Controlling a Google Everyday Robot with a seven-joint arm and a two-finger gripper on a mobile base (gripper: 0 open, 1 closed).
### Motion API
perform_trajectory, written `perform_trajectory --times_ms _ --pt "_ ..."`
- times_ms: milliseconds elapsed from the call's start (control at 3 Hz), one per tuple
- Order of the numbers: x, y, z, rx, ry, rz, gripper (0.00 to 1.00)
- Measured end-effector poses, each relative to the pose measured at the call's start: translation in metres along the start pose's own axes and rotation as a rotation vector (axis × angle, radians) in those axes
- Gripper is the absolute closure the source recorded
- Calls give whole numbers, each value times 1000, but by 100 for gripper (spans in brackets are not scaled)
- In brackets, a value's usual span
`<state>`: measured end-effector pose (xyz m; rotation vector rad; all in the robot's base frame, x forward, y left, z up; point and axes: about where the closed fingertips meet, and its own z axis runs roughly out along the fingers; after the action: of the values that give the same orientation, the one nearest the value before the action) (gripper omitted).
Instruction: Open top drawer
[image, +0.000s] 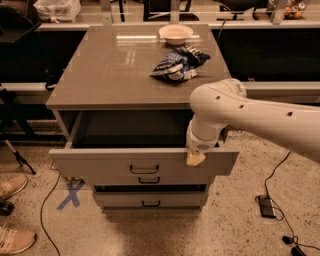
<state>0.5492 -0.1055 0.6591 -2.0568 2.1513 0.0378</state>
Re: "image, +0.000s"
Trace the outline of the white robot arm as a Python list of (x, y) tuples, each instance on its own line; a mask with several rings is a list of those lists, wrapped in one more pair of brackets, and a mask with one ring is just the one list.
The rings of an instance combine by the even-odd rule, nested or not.
[(320, 109), (254, 100), (237, 79), (204, 84), (190, 95), (193, 118), (186, 135), (189, 150), (210, 152), (223, 128), (250, 132), (314, 162), (320, 162)]

